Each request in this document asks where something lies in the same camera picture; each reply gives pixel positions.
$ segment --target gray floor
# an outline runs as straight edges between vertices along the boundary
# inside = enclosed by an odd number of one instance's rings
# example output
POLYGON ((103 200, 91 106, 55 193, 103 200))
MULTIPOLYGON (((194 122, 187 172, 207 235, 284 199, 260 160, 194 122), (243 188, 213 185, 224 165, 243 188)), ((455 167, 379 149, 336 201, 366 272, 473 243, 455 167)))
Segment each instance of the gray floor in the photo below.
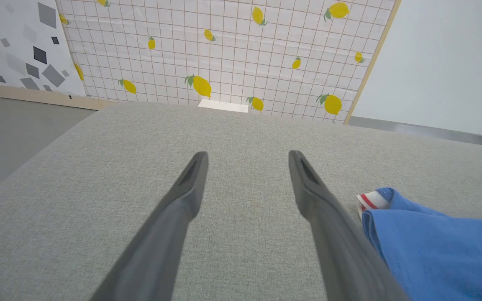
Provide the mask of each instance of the gray floor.
MULTIPOLYGON (((0 182, 75 124, 91 110, 0 99, 0 182)), ((353 117, 350 125, 426 135, 482 145, 482 137, 439 128, 426 128, 353 117)))

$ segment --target gray fabric surface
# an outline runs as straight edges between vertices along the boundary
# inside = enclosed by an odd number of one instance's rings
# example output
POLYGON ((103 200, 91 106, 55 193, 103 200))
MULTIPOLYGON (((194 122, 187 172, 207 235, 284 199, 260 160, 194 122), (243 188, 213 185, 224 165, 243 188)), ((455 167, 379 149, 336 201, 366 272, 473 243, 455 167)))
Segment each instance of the gray fabric surface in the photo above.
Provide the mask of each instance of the gray fabric surface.
POLYGON ((0 185, 0 300, 85 300, 197 151, 209 154, 175 300, 324 300, 287 152, 301 150, 358 221, 355 195, 390 186, 482 218, 482 146, 173 105, 103 109, 0 185))

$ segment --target lemon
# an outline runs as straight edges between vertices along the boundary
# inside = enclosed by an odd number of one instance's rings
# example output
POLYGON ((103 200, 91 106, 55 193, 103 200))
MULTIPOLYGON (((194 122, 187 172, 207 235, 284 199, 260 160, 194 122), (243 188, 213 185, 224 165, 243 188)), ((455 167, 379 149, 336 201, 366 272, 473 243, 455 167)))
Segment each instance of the lemon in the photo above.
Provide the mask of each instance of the lemon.
POLYGON ((149 36, 148 37, 149 41, 148 41, 148 48, 150 49, 154 49, 155 48, 155 40, 153 37, 149 36))
POLYGON ((338 115, 341 110, 341 101, 338 97, 335 97, 334 95, 321 95, 317 97, 317 100, 321 105, 325 103, 325 110, 329 114, 338 115))
POLYGON ((129 93, 137 94, 137 89, 135 88, 135 85, 132 82, 130 82, 129 80, 121 79, 121 80, 118 81, 118 83, 121 86, 124 86, 126 91, 128 91, 129 93))
POLYGON ((68 21, 68 19, 63 14, 60 13, 59 18, 61 19, 62 24, 66 24, 66 25, 70 24, 70 21, 68 21))
POLYGON ((247 101, 252 103, 252 107, 258 111, 262 111, 264 109, 264 102, 257 97, 248 97, 247 101))
POLYGON ((195 86, 195 91, 202 95, 203 97, 211 97, 211 86, 207 80, 201 78, 200 76, 187 76, 185 78, 185 82, 189 84, 189 86, 195 86))
POLYGON ((98 1, 99 4, 101 4, 102 6, 105 6, 106 8, 111 6, 111 2, 109 2, 109 0, 96 0, 96 1, 98 1))
POLYGON ((79 74, 79 78, 81 80, 85 80, 85 77, 83 77, 83 70, 81 70, 81 67, 76 63, 74 63, 74 66, 75 66, 75 70, 77 70, 77 74, 79 74))
POLYGON ((265 26, 267 24, 267 21, 264 19, 264 12, 262 12, 258 6, 255 6, 252 11, 252 19, 254 19, 254 22, 260 26, 265 26))
POLYGON ((343 2, 338 2, 331 5, 331 7, 327 9, 323 18, 325 19, 325 22, 326 22, 327 19, 332 20, 332 17, 341 19, 345 17, 348 13, 349 13, 349 8, 347 7, 347 4, 343 2))
POLYGON ((214 40, 217 40, 217 38, 213 36, 213 34, 211 33, 211 31, 209 31, 209 29, 206 29, 204 31, 204 36, 208 41, 211 41, 211 42, 213 42, 214 40))
POLYGON ((291 67, 293 69, 297 69, 298 67, 300 67, 300 57, 295 58, 295 61, 293 62, 293 65, 291 65, 291 67))
POLYGON ((366 59, 363 58, 362 54, 359 53, 358 51, 356 51, 356 54, 354 55, 354 60, 357 62, 357 63, 364 63, 364 61, 366 61, 366 59))

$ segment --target blue cloth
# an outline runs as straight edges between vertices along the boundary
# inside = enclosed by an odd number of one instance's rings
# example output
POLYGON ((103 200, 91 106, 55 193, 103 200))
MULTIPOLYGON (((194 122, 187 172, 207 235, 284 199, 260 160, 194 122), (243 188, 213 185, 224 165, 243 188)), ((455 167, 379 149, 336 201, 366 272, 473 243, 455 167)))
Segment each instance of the blue cloth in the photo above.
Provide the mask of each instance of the blue cloth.
POLYGON ((377 189, 390 209, 366 210, 365 235, 414 301, 482 300, 482 219, 457 219, 377 189))

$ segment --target red stripe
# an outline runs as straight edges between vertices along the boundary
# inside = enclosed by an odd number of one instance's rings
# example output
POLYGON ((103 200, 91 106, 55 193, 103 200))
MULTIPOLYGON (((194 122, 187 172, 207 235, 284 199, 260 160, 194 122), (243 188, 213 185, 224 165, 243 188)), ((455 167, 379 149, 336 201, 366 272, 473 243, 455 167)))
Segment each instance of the red stripe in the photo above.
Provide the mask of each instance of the red stripe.
POLYGON ((362 197, 362 200, 364 200, 364 202, 366 202, 366 204, 368 204, 369 207, 371 207, 373 209, 379 209, 379 208, 377 208, 377 206, 373 205, 373 203, 367 198, 367 196, 365 194, 360 194, 360 196, 362 197))

